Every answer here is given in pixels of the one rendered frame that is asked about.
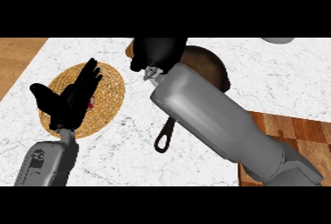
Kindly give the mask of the wooden cutting board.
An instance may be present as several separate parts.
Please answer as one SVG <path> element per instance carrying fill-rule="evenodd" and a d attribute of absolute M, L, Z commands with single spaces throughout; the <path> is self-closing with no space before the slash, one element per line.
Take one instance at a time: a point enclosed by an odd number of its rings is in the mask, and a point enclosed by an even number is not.
<path fill-rule="evenodd" d="M 331 186 L 331 122 L 250 112 L 259 130 L 300 152 L 320 170 L 323 186 Z"/>

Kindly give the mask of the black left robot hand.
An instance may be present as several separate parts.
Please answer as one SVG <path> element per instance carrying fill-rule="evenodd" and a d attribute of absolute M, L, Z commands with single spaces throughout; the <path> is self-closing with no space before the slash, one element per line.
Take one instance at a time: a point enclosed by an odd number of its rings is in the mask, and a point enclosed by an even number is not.
<path fill-rule="evenodd" d="M 37 107 L 51 115 L 49 128 L 52 130 L 76 130 L 80 127 L 88 113 L 89 100 L 95 94 L 101 79 L 98 61 L 91 59 L 80 71 L 76 82 L 67 85 L 61 94 L 57 94 L 40 83 L 30 86 Z"/>

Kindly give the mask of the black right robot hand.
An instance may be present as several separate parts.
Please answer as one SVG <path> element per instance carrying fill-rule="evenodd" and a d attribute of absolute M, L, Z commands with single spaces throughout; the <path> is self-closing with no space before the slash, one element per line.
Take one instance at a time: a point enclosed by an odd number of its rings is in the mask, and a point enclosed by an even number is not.
<path fill-rule="evenodd" d="M 181 62 L 187 38 L 135 38 L 130 70 L 157 67 L 164 73 Z"/>

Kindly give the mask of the dark brown frying pan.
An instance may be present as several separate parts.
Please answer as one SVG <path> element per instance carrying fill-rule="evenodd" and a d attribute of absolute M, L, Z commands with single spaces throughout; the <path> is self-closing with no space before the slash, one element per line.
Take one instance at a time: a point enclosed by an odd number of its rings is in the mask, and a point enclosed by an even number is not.
<path fill-rule="evenodd" d="M 231 89 L 225 64 L 210 50 L 197 45 L 188 45 L 181 57 L 181 63 L 201 75 L 224 93 Z M 154 148 L 159 153 L 164 153 L 170 147 L 175 123 L 175 119 L 169 117 L 154 142 Z"/>

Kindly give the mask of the round woven straw placemat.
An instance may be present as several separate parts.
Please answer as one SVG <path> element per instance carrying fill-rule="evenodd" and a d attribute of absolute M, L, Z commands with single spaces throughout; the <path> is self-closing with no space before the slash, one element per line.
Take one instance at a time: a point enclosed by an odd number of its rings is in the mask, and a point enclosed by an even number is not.
<path fill-rule="evenodd" d="M 48 87 L 58 95 L 65 90 L 68 84 L 76 82 L 85 65 L 85 63 L 80 63 L 70 67 L 51 81 Z M 93 94 L 95 106 L 93 109 L 88 110 L 83 123 L 76 130 L 76 139 L 89 137 L 107 127 L 120 112 L 125 100 L 125 80 L 119 70 L 102 62 L 98 63 L 98 67 L 101 68 L 102 80 L 98 83 L 98 89 Z"/>

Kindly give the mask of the grey round object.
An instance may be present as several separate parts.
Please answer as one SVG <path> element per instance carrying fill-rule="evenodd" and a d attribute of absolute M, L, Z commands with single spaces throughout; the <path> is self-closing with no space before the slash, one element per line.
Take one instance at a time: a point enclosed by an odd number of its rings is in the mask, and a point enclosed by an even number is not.
<path fill-rule="evenodd" d="M 262 38 L 268 43 L 284 45 L 293 42 L 296 38 Z"/>

